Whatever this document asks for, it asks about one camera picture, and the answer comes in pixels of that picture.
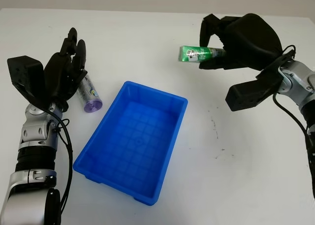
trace can label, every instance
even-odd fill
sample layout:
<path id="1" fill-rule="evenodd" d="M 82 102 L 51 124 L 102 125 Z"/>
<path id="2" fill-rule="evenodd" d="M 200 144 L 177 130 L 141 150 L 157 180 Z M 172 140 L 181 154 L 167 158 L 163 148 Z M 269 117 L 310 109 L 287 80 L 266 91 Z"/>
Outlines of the can label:
<path id="1" fill-rule="evenodd" d="M 91 81 L 90 81 L 87 77 L 84 77 L 84 78 L 85 78 L 85 80 L 86 80 L 86 82 L 87 82 L 87 85 L 88 85 L 89 88 L 90 88 L 89 93 L 90 93 L 91 95 L 93 95 L 93 96 L 98 96 L 98 94 L 97 94 L 96 90 L 94 89 L 94 86 L 92 85 Z"/>
<path id="2" fill-rule="evenodd" d="M 210 60 L 215 57 L 225 55 L 223 49 L 208 48 L 208 47 L 195 47 L 195 46 L 182 46 L 179 52 L 179 61 L 200 63 L 205 60 Z"/>

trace robotic arm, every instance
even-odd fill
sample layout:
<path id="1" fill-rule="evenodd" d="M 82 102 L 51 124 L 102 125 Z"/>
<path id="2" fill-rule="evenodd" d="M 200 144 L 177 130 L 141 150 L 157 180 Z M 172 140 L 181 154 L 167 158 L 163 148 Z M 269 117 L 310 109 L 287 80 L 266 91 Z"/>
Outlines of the robotic arm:
<path id="1" fill-rule="evenodd" d="M 0 225 L 60 225 L 72 179 L 72 146 L 61 118 L 68 109 L 67 100 L 87 74 L 85 58 L 85 43 L 80 40 L 77 44 L 77 31 L 72 28 L 45 69 L 41 62 L 27 56 L 8 59 L 12 84 L 30 104 L 25 110 L 18 163 L 10 177 Z M 62 199 L 54 189 L 58 135 L 69 153 L 69 176 Z"/>
<path id="2" fill-rule="evenodd" d="M 201 24 L 200 46 L 207 47 L 217 35 L 226 51 L 225 57 L 200 63 L 200 69 L 249 67 L 260 71 L 256 80 L 232 86 L 225 98 L 232 111 L 252 108 L 273 95 L 275 104 L 289 114 L 304 135 L 315 198 L 315 72 L 294 60 L 293 50 L 285 53 L 275 31 L 259 16 L 205 17 Z M 290 97 L 300 109 L 307 128 L 276 100 L 276 94 Z"/>

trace white surface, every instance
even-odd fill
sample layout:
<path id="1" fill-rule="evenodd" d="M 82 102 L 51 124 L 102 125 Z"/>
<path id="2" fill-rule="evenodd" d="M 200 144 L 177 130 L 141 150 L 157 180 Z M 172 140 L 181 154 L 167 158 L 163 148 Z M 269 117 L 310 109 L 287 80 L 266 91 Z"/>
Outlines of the white surface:
<path id="1" fill-rule="evenodd" d="M 310 17 L 315 0 L 0 0 L 0 8 L 57 8 L 180 13 L 259 13 Z"/>
<path id="2" fill-rule="evenodd" d="M 74 172 L 64 225 L 296 225 L 314 224 L 314 199 L 303 135 L 268 98 L 231 112 L 230 86 L 257 72 L 199 70 L 177 62 L 181 45 L 198 45 L 205 14 L 3 9 L 0 12 L 0 201 L 14 171 L 26 100 L 14 89 L 6 59 L 28 55 L 47 64 L 69 29 L 87 45 L 86 69 L 103 108 L 85 113 L 69 101 L 68 127 L 77 158 L 126 80 L 188 99 L 158 202 L 146 206 Z M 315 26 L 305 18 L 264 17 L 296 59 L 315 65 Z M 210 46 L 221 47 L 218 39 Z M 279 98 L 301 118 L 289 99 Z M 67 154 L 56 159 L 65 187 Z"/>

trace blue tray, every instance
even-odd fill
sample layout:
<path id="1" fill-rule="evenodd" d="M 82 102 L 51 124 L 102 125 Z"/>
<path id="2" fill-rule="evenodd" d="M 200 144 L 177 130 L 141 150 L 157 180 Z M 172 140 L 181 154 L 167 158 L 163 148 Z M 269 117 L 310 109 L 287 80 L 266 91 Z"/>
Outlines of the blue tray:
<path id="1" fill-rule="evenodd" d="M 125 82 L 73 168 L 134 199 L 157 202 L 187 99 Z"/>

